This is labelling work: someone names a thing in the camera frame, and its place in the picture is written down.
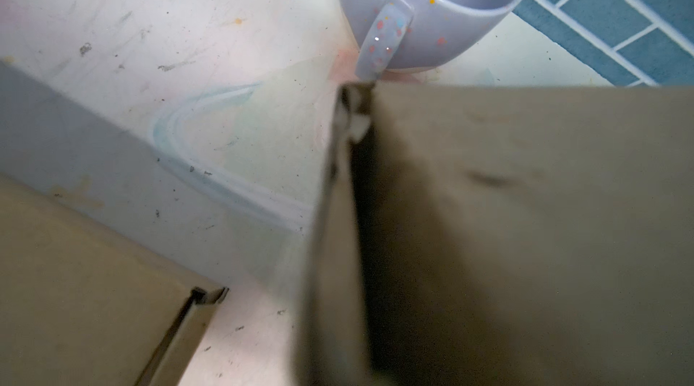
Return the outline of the brown cardboard sheet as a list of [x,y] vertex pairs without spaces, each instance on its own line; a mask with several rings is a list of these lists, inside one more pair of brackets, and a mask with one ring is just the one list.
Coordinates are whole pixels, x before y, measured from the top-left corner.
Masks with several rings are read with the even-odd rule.
[[692,88],[342,86],[294,371],[692,384]]

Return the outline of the brown cardboard box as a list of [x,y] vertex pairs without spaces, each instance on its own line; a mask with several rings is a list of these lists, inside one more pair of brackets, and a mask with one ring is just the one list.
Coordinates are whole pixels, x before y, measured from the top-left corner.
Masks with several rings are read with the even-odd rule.
[[226,294],[2,179],[2,384],[177,385]]

